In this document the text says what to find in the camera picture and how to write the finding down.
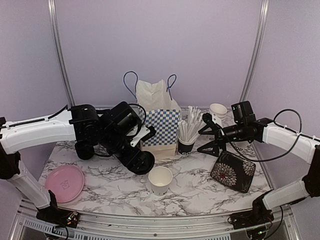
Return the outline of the white paper cup GOOD print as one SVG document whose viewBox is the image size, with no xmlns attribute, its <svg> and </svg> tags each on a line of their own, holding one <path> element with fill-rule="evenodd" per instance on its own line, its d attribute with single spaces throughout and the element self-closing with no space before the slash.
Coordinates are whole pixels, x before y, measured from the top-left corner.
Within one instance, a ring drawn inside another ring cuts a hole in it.
<svg viewBox="0 0 320 240">
<path fill-rule="evenodd" d="M 235 148 L 239 152 L 243 152 L 248 146 L 248 142 L 247 141 L 233 142 L 232 144 L 235 146 Z"/>
</svg>

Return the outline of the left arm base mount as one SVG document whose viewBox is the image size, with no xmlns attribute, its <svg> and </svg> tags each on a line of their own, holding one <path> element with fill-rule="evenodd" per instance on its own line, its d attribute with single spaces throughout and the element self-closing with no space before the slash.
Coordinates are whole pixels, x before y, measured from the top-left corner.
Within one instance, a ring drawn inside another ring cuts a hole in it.
<svg viewBox="0 0 320 240">
<path fill-rule="evenodd" d="M 76 210 L 66 210 L 59 208 L 54 193 L 48 190 L 50 196 L 49 206 L 45 208 L 36 208 L 36 218 L 45 222 L 58 224 L 70 228 L 76 228 L 80 214 Z"/>
</svg>

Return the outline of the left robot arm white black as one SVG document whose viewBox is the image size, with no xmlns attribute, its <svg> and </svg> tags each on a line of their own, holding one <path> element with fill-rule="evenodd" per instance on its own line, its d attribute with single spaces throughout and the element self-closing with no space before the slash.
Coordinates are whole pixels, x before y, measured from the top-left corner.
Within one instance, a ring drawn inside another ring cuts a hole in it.
<svg viewBox="0 0 320 240">
<path fill-rule="evenodd" d="M 101 145 L 109 156 L 115 156 L 130 172 L 148 173 L 155 164 L 152 153 L 137 144 L 148 138 L 145 126 L 132 104 L 122 101 L 111 109 L 95 109 L 90 104 L 64 107 L 55 114 L 23 121 L 0 119 L 0 178 L 11 182 L 33 202 L 35 207 L 58 223 L 63 211 L 56 197 L 46 190 L 22 162 L 20 150 L 61 141 L 75 141 L 80 159 L 89 159 L 94 147 Z"/>
</svg>

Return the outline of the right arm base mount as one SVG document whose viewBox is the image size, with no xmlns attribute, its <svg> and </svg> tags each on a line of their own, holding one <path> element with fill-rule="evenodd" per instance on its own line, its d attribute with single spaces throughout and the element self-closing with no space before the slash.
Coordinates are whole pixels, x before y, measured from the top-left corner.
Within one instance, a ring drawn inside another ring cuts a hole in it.
<svg viewBox="0 0 320 240">
<path fill-rule="evenodd" d="M 228 218 L 228 223 L 235 230 L 253 227 L 265 223 L 271 223 L 275 218 L 271 210 L 268 210 L 263 202 L 266 193 L 262 194 L 252 202 L 252 209 L 233 213 Z"/>
</svg>

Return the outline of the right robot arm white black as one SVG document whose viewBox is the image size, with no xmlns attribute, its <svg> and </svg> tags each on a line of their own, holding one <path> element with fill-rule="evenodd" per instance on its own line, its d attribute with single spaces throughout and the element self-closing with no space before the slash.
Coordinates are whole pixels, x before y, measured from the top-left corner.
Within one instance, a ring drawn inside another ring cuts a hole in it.
<svg viewBox="0 0 320 240">
<path fill-rule="evenodd" d="M 209 143 L 198 151 L 217 157 L 226 151 L 226 145 L 232 142 L 259 142 L 282 149 L 281 155 L 264 159 L 271 162 L 291 154 L 309 165 L 308 172 L 301 179 L 283 187 L 272 190 L 254 201 L 253 209 L 248 212 L 247 219 L 258 224 L 267 216 L 267 211 L 286 204 L 295 204 L 306 198 L 320 195 L 320 140 L 302 132 L 303 125 L 293 130 L 282 125 L 275 118 L 257 119 L 249 101 L 242 101 L 231 106 L 234 124 L 222 127 L 217 117 L 210 113 L 202 116 L 204 127 L 201 135 L 213 135 Z"/>
</svg>

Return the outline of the blue checkered paper bag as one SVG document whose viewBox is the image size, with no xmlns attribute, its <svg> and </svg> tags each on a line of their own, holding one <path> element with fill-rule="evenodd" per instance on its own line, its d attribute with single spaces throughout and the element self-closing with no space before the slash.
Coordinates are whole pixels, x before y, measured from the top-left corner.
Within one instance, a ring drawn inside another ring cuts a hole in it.
<svg viewBox="0 0 320 240">
<path fill-rule="evenodd" d="M 176 74 L 156 83 L 140 80 L 136 76 L 134 90 L 124 83 L 136 103 L 144 108 L 145 124 L 155 129 L 155 135 L 142 143 L 141 147 L 152 153 L 157 161 L 174 158 L 176 154 L 178 122 L 182 119 L 182 109 L 172 95 L 176 80 Z"/>
</svg>

